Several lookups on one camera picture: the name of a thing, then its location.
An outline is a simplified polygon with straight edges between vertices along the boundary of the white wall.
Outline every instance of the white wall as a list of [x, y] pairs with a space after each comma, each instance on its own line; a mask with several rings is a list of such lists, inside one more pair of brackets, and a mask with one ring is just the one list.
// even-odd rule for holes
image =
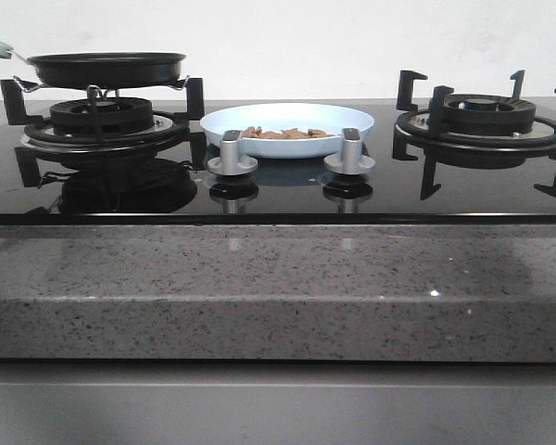
[[[208, 99], [395, 97], [400, 69], [429, 75], [419, 96], [443, 83], [508, 94], [519, 69], [524, 95], [556, 87], [556, 0], [1, 0], [0, 40], [25, 56], [184, 53]], [[36, 80], [0, 60], [0, 79], [13, 74]]]

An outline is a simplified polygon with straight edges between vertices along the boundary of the gas cooktop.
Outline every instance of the gas cooktop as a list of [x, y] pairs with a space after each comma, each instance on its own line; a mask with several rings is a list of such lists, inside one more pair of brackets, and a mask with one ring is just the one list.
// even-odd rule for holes
[[[375, 167], [358, 175], [330, 172], [323, 158], [260, 158], [249, 174], [214, 174], [206, 166], [219, 156], [219, 149], [208, 143], [197, 120], [176, 119], [172, 101], [153, 104], [158, 125], [168, 128], [181, 122], [171, 136], [155, 137], [140, 149], [128, 149], [122, 139], [96, 153], [62, 144], [59, 139], [65, 143], [66, 136], [49, 125], [47, 138], [34, 138], [37, 125], [23, 132], [8, 125], [0, 110], [0, 120], [5, 120], [0, 123], [0, 224], [556, 223], [556, 137], [546, 128], [556, 122], [545, 117], [556, 119], [556, 110], [537, 106], [532, 112], [530, 102], [518, 97], [505, 104], [505, 99], [491, 96], [444, 93], [430, 104], [423, 101], [422, 110], [411, 104], [411, 92], [401, 105], [323, 101], [359, 109], [375, 119], [363, 146]], [[522, 112], [515, 125], [524, 133], [528, 124], [523, 115], [531, 121], [540, 116], [536, 122], [544, 126], [539, 130], [543, 144], [534, 149], [525, 141], [515, 148], [513, 140], [520, 134], [512, 123], [493, 129], [496, 134], [485, 135], [487, 142], [481, 146], [457, 139], [455, 135], [464, 132], [457, 128], [447, 129], [450, 136], [439, 144], [432, 133], [438, 132], [440, 139], [440, 127], [432, 130], [428, 125], [435, 127], [428, 116], [438, 112], [433, 100], [455, 108], [444, 110], [455, 114], [461, 114], [457, 108], [477, 113], [515, 106]], [[34, 109], [42, 105], [33, 103]], [[38, 115], [48, 114], [50, 105], [45, 103]], [[206, 105], [210, 113], [243, 103]], [[57, 104], [56, 115], [85, 106]], [[490, 141], [499, 138], [509, 140], [509, 146], [492, 146]]]

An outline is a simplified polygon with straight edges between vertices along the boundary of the white plate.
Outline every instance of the white plate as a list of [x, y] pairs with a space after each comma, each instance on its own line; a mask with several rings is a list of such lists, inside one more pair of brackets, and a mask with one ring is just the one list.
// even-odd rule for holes
[[228, 130], [245, 130], [260, 126], [264, 132], [298, 128], [324, 130], [331, 137], [316, 139], [254, 139], [244, 138], [240, 146], [258, 158], [315, 158], [335, 153], [342, 146], [343, 128], [357, 128], [364, 141], [374, 125], [372, 116], [354, 108], [335, 105], [276, 103], [245, 105], [210, 113], [200, 121], [208, 141], [219, 146], [222, 135]]

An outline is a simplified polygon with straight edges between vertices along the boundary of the black glass cooktop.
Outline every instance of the black glass cooktop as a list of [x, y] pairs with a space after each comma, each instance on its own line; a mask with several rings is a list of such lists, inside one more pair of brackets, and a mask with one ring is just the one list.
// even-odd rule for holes
[[[20, 142], [22, 127], [2, 118], [0, 224], [556, 223], [556, 152], [458, 155], [408, 143], [394, 157], [395, 104], [337, 105], [375, 118], [365, 148], [376, 167], [361, 178], [337, 177], [322, 158], [259, 159], [250, 175], [220, 181], [204, 169], [218, 149], [197, 122], [152, 152], [38, 155]], [[172, 111], [172, 103], [154, 109]]]

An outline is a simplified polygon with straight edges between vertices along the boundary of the food in bowl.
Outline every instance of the food in bowl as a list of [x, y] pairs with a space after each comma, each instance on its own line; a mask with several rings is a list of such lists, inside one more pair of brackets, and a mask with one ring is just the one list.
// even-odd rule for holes
[[243, 131], [243, 137], [251, 137], [254, 139], [313, 139], [318, 137], [330, 137], [333, 134], [328, 134], [324, 130], [309, 128], [306, 132], [301, 132], [298, 128], [291, 128], [290, 130], [281, 130], [277, 132], [264, 132], [261, 127], [247, 127]]

